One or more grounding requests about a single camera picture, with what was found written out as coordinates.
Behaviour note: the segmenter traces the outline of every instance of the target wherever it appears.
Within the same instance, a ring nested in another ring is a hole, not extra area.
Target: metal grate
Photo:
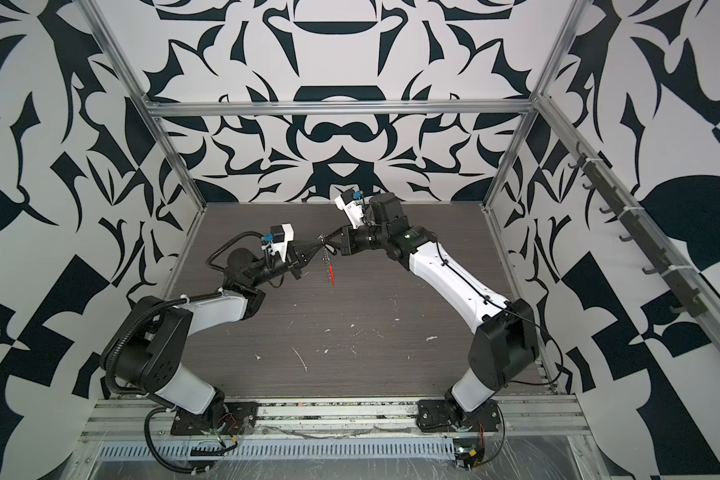
[[[216,449],[215,442],[168,440],[155,442],[165,458],[186,459],[191,448]],[[151,457],[144,442],[104,442],[100,462],[140,461]],[[240,446],[225,460],[319,460],[352,458],[437,458],[452,460],[454,444],[450,438],[343,438],[299,440],[241,440]],[[219,457],[192,457],[193,460]]]

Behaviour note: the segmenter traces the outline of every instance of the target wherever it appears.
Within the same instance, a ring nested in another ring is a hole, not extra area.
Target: black mounting plate
[[[456,432],[452,415],[452,408],[445,400],[419,400],[416,425],[423,432]],[[476,432],[480,424],[486,432],[498,432],[501,422],[496,402],[488,400],[461,419],[461,425],[470,427],[469,431]]]
[[[259,411],[258,402],[224,402],[233,420],[226,421],[223,435],[237,435],[245,424],[254,426]],[[201,435],[202,426],[189,416],[181,416],[173,420],[170,428],[172,436]]]

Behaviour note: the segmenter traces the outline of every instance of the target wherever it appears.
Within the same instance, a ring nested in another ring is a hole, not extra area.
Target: aluminum frame
[[[207,208],[201,208],[197,211],[195,217],[192,219],[192,225],[190,225],[190,228],[186,233],[186,237],[184,238],[184,244],[182,245],[181,250],[179,250],[179,258],[177,258],[176,262],[173,264],[173,268],[168,275],[168,281],[163,287],[163,293],[160,295],[160,298],[170,298],[170,294],[173,291],[176,280],[178,280],[179,278],[179,273],[184,266],[184,262],[186,261],[187,256],[190,254],[192,244],[195,243],[197,232],[198,230],[200,230],[202,219],[205,218],[207,211]]]
[[[308,114],[441,114],[527,113],[530,100],[387,100],[387,101],[261,101],[261,102],[148,102],[154,117],[202,117],[218,115]]]
[[[501,190],[501,185],[507,180],[509,172],[512,170],[514,162],[518,158],[520,149],[523,147],[525,139],[528,138],[530,128],[534,126],[538,111],[532,110],[531,112],[524,114],[520,120],[518,128],[515,129],[512,134],[512,139],[509,142],[509,146],[504,152],[504,156],[499,160],[499,169],[496,172],[494,178],[490,181],[488,191],[485,192],[485,198],[483,198],[483,205],[491,205],[494,198],[498,195]]]
[[[554,101],[546,96],[539,96],[534,100],[534,106],[538,108],[542,118],[547,121],[552,131],[563,142],[563,145],[572,154],[578,151],[592,162],[595,168],[603,175],[609,185],[615,187],[615,193],[619,196],[625,206],[632,209],[640,209],[639,222],[645,227],[653,242],[665,251],[665,256],[675,270],[679,272],[684,280],[691,287],[698,289],[700,298],[706,304],[708,311],[696,317],[696,321],[720,351],[720,296],[714,291],[709,283],[701,277],[701,273],[694,265],[677,249],[675,244],[667,237],[655,221],[648,215],[640,205],[640,202],[627,189],[621,180],[614,174],[611,168],[595,154],[594,149],[581,136],[579,131],[569,122],[557,108]]]
[[[331,438],[336,436],[419,438],[469,437],[476,432],[422,433],[416,427],[416,403],[442,397],[366,398],[227,398],[228,402],[259,402],[251,439]],[[509,425],[507,436],[591,435],[589,425],[573,395],[496,396]],[[99,400],[83,428],[82,442],[141,440],[144,417],[156,405],[147,399]],[[155,439],[169,440],[175,413],[154,416],[150,431]],[[192,436],[192,439],[214,436]]]
[[[563,59],[568,54],[571,45],[574,44],[576,31],[579,28],[579,24],[581,24],[582,18],[584,18],[584,12],[592,2],[593,0],[574,0],[570,4],[565,20],[563,20],[563,25],[560,27],[560,32],[555,39],[552,51],[547,57],[547,62],[544,64],[544,67],[541,69],[541,75],[539,76],[539,81],[536,83],[536,88],[534,88],[534,91],[530,95],[531,101],[540,94],[546,94],[552,82],[556,79]]]
[[[144,101],[144,91],[139,85],[134,70],[128,64],[123,49],[117,43],[112,30],[104,19],[104,14],[99,10],[99,6],[95,0],[74,0],[75,5],[80,9],[80,13],[83,15],[84,20],[90,27],[91,33],[99,44],[101,51],[107,57],[112,64],[112,69],[125,87],[130,100],[134,102],[136,110],[139,112],[139,116],[144,121],[146,128],[150,131],[155,141],[158,143],[160,148],[163,149],[163,153],[168,160],[168,164],[176,172],[176,176],[179,178],[181,186],[184,191],[190,196],[192,202],[198,207],[203,209],[206,206],[205,199],[202,198],[200,190],[198,190],[195,181],[192,179],[190,172],[184,164],[184,160],[179,156],[179,152],[173,147],[173,142],[168,137],[168,134],[159,125],[159,121],[155,120],[150,112],[146,108],[146,102]]]
[[[227,398],[228,402],[256,401],[261,404],[256,427],[241,440],[254,440],[260,446],[277,445],[282,440],[303,438],[356,438],[384,442],[397,439],[416,442],[452,438],[472,438],[476,432],[423,433],[415,425],[417,402],[426,397],[365,398]],[[586,480],[604,480],[602,458],[584,413],[573,395],[496,396],[506,421],[507,437],[566,437],[576,467]],[[83,428],[62,478],[88,478],[103,447],[118,442],[144,444],[144,416],[156,406],[145,398],[99,400]],[[175,413],[160,413],[150,423],[156,445],[162,442],[207,442],[215,436],[173,437],[170,428]],[[486,435],[501,435],[487,432]]]
[[[496,246],[496,253],[499,257],[501,269],[507,276],[509,290],[512,293],[514,299],[522,298],[524,296],[522,287],[520,286],[518,277],[514,274],[512,262],[509,259],[509,255],[507,254],[508,250],[504,246],[504,241],[501,239],[501,228],[499,226],[498,220],[496,219],[496,215],[492,210],[487,208],[483,210],[483,214],[485,215],[485,220],[488,222],[488,231],[490,232],[490,238],[493,239],[494,245]],[[539,346],[541,347],[539,348],[539,358],[541,359],[542,369],[544,370],[544,374],[546,375],[547,379],[553,379],[557,375],[557,367],[550,358],[549,353],[547,352],[547,348],[544,344],[544,339],[541,338],[541,331],[538,329],[536,329],[536,336],[539,341]],[[551,383],[549,387],[554,393],[557,393],[559,391],[559,385],[560,379],[557,379],[557,381]]]

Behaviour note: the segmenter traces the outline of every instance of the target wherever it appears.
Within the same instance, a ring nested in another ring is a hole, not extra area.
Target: black cable
[[[219,255],[223,254],[225,250],[227,250],[227,249],[230,248],[232,245],[236,244],[237,242],[239,242],[240,240],[242,240],[243,238],[245,238],[245,237],[247,237],[247,236],[258,236],[259,238],[263,238],[263,237],[264,237],[264,236],[261,235],[259,232],[255,232],[255,231],[253,231],[253,230],[248,230],[247,232],[242,232],[241,234],[235,235],[235,236],[233,236],[229,241],[227,241],[225,244],[221,245],[221,247],[220,247],[217,251],[213,252],[213,253],[206,259],[206,265],[207,265],[209,268],[212,268],[212,269],[217,270],[217,271],[219,271],[219,272],[223,272],[223,271],[224,271],[224,267],[223,267],[223,266],[219,266],[219,265],[217,265],[217,264],[214,264],[213,261],[214,261]]]
[[[494,458],[499,456],[501,453],[501,449],[504,447],[504,440],[507,437],[507,423],[504,421],[504,414],[501,412],[501,407],[499,407],[499,404],[496,404],[496,408],[499,410],[499,418],[501,419],[501,440],[499,442],[499,448],[496,448],[496,452],[488,460],[483,460],[480,462],[480,464],[484,463],[490,463]]]
[[[196,469],[191,467],[176,466],[173,465],[173,463],[168,462],[157,451],[155,444],[152,442],[152,435],[150,434],[150,420],[152,420],[152,417],[154,417],[155,414],[162,413],[164,411],[165,407],[157,407],[153,410],[150,410],[150,412],[146,414],[146,417],[144,418],[144,440],[146,441],[146,447],[150,450],[150,453],[155,458],[155,460],[157,460],[157,463],[161,464],[164,468],[167,468],[174,473],[182,473],[185,475],[189,475],[192,472],[195,472]]]
[[[502,307],[502,306],[500,306],[500,305],[497,305],[496,303],[494,303],[494,302],[490,299],[490,297],[489,297],[488,295],[485,295],[485,294],[483,294],[482,292],[480,292],[480,290],[478,290],[478,288],[477,288],[476,286],[472,285],[472,283],[470,283],[469,281],[467,281],[467,279],[465,279],[459,272],[456,271],[455,268],[453,268],[453,267],[448,263],[448,261],[447,261],[446,259],[443,258],[443,255],[440,253],[440,242],[438,242],[438,236],[437,236],[434,232],[430,232],[430,233],[431,233],[432,236],[434,237],[434,244],[435,244],[435,246],[436,246],[437,249],[438,249],[438,256],[440,257],[440,261],[442,262],[442,266],[447,266],[447,267],[451,270],[451,272],[453,272],[454,274],[458,275],[458,277],[461,278],[467,285],[469,285],[470,288],[475,291],[475,293],[477,293],[478,295],[480,295],[480,298],[483,299],[483,302],[484,302],[485,304],[491,304],[491,305],[495,306],[496,308],[498,308],[499,310],[502,310],[503,312],[506,312],[506,313],[509,313],[509,314],[511,314],[511,315],[514,315],[514,316],[516,316],[517,318],[519,318],[520,320],[522,320],[522,321],[524,321],[524,322],[528,322],[529,324],[535,326],[535,327],[538,328],[540,331],[546,333],[546,334],[548,335],[548,337],[550,338],[550,340],[552,340],[552,343],[554,343],[554,345],[557,347],[557,352],[560,354],[560,368],[557,369],[557,375],[555,376],[555,378],[549,380],[548,382],[542,382],[542,383],[522,382],[522,381],[520,381],[520,380],[510,380],[510,382],[511,382],[511,383],[520,383],[520,384],[522,384],[522,385],[533,385],[533,386],[545,386],[545,385],[552,385],[552,384],[554,384],[554,383],[557,381],[557,379],[560,378],[560,374],[563,372],[563,362],[564,362],[563,350],[560,348],[560,344],[557,343],[557,340],[554,339],[554,337],[549,333],[549,331],[548,331],[547,329],[545,329],[545,328],[542,327],[541,325],[537,324],[535,321],[529,320],[529,319],[525,318],[524,316],[519,315],[519,314],[517,314],[516,312],[513,312],[512,310],[508,310],[508,309],[506,309],[506,308],[504,308],[504,307]]]
[[[286,274],[282,274],[282,275],[280,275],[280,283],[278,283],[277,285],[275,285],[274,283],[272,283],[271,280],[268,280],[267,283],[269,283],[269,285],[272,285],[272,288],[280,288],[280,286],[282,286],[282,281],[283,281],[283,279],[285,279],[285,278],[286,278]]]
[[[272,255],[269,254],[269,248],[264,249],[264,264],[270,270],[272,269]]]
[[[231,447],[225,446],[225,447],[222,448],[221,450],[211,450],[211,451],[196,450],[196,452],[201,453],[201,454],[203,454],[203,455],[205,455],[205,456],[217,456],[217,455],[224,455],[224,454],[227,453],[227,452],[231,452],[231,451],[234,450],[235,448],[237,448],[237,441],[233,438],[233,439],[232,439],[232,446],[231,446]]]
[[[141,329],[145,323],[149,322],[156,315],[160,314],[165,310],[168,310],[172,306],[182,305],[183,303],[188,302],[197,302],[200,300],[210,300],[219,296],[221,296],[221,292],[205,293],[203,295],[179,298],[176,300],[166,300],[165,302],[160,302],[157,305],[152,306],[144,313],[139,315],[136,320],[130,324],[128,330],[126,330],[125,333],[119,339],[117,339],[117,342],[115,342],[112,350],[110,350],[110,354],[106,358],[106,362],[104,364],[104,366],[106,367],[104,369],[106,372],[104,374],[104,382],[106,383],[106,388],[108,388],[112,393],[115,394],[138,393],[143,395],[145,392],[143,392],[141,389],[120,386],[117,385],[117,382],[115,381],[115,367],[117,365],[117,362],[120,360],[120,356],[123,354],[123,350],[125,349],[125,345],[128,343],[128,341],[130,341],[130,339],[134,337],[136,332],[139,331],[139,329]]]

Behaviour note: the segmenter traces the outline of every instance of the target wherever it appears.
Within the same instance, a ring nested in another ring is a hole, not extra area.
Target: black bracket
[[[256,414],[259,411],[257,402],[225,402],[229,415],[224,418],[223,435],[237,435],[243,427],[256,425]],[[203,424],[191,415],[178,414],[170,428],[172,436],[202,435]]]
[[[605,200],[605,203],[608,204],[607,209],[601,208],[600,211],[604,214],[616,214],[626,231],[629,232],[628,236],[619,236],[619,239],[623,242],[634,240],[637,243],[651,263],[651,268],[643,268],[643,273],[646,275],[661,274],[672,293],[691,316],[696,317],[707,312],[707,306],[698,297],[699,290],[693,288],[677,270],[669,271],[672,263],[666,257],[666,250],[649,233],[641,213],[626,208],[627,205],[620,197],[618,187],[611,185],[603,174],[601,170],[603,167],[600,166],[602,163],[604,162],[588,161],[584,164],[582,171],[592,182],[590,186],[585,186],[585,188],[589,187],[588,190],[596,189]]]
[[[462,416],[454,410],[448,400],[419,400],[416,426],[422,432],[456,432],[467,430],[476,432],[480,425],[486,432],[498,432],[501,426],[498,406],[493,400],[487,400],[477,410]]]

